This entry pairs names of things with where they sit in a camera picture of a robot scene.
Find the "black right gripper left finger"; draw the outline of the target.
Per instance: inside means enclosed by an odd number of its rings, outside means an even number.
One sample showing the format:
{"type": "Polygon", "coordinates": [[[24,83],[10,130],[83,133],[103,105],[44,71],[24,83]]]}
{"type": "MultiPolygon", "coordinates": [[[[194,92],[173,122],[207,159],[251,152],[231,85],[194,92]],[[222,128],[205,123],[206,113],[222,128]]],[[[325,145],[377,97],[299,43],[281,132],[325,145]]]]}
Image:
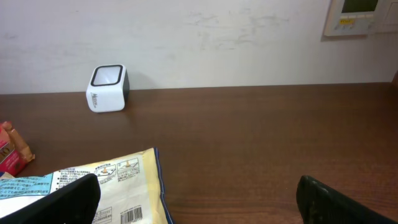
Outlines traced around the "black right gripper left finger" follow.
{"type": "Polygon", "coordinates": [[[91,224],[101,198],[98,178],[87,174],[44,198],[1,218],[9,224],[91,224]]]}

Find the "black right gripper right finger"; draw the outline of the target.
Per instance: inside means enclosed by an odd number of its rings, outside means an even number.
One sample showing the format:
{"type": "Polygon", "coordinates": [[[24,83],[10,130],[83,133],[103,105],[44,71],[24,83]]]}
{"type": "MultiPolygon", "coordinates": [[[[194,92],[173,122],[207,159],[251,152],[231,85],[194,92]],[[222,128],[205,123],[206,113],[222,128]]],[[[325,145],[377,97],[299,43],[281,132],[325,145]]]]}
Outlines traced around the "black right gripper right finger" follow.
{"type": "Polygon", "coordinates": [[[300,178],[296,202],[305,224],[397,224],[309,175],[300,178]]]}

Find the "yellow snack bag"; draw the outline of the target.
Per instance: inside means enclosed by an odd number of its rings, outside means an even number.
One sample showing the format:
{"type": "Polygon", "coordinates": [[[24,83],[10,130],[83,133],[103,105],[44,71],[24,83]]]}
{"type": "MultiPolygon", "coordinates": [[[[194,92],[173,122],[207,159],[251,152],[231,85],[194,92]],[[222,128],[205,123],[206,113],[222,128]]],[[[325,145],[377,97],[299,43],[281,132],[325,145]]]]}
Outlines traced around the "yellow snack bag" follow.
{"type": "Polygon", "coordinates": [[[165,204],[159,152],[156,148],[44,176],[1,177],[1,218],[87,175],[101,190],[94,224],[173,223],[165,204]]]}

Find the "orange biscuit pack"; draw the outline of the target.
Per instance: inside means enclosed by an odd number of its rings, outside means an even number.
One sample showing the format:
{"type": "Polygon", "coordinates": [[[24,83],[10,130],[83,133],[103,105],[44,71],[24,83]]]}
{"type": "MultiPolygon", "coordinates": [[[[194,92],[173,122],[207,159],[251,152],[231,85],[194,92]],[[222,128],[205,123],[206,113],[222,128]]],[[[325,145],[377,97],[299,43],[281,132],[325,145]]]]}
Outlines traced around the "orange biscuit pack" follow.
{"type": "Polygon", "coordinates": [[[11,122],[1,123],[1,172],[20,173],[35,155],[11,122]]]}

